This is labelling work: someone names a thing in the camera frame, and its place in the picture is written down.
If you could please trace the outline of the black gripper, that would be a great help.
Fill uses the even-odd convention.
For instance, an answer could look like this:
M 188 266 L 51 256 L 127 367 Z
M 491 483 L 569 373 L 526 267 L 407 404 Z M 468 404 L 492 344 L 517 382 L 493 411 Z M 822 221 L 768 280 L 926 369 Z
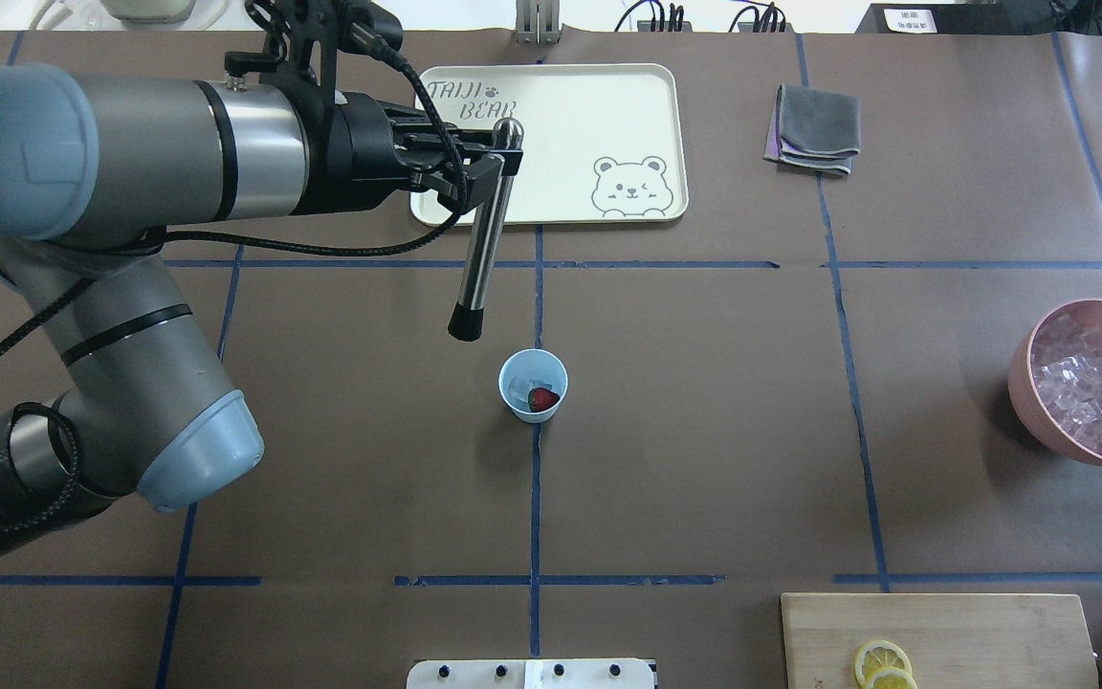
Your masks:
M 397 191 L 431 197 L 442 209 L 464 215 L 494 200 L 501 187 L 506 158 L 489 153 L 503 149 L 493 130 L 449 126 L 442 136 L 428 127 L 426 114 L 411 106 L 364 93 L 345 97 L 345 104 L 300 114 L 309 153 L 307 180 L 298 201 L 301 215 L 376 209 Z M 460 170 L 415 173 L 399 144 L 445 158 L 452 146 L 462 158 L 480 158 Z

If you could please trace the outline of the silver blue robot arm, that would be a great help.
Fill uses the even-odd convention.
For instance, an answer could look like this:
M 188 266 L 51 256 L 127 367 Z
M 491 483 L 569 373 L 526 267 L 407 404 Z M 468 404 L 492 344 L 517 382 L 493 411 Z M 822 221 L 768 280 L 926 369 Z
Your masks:
M 73 388 L 0 413 L 0 557 L 141 496 L 171 513 L 261 461 L 264 442 L 161 258 L 165 244 L 258 238 L 222 220 L 376 209 L 436 192 L 478 219 L 450 331 L 480 333 L 519 144 L 364 93 L 0 66 L 0 278 Z

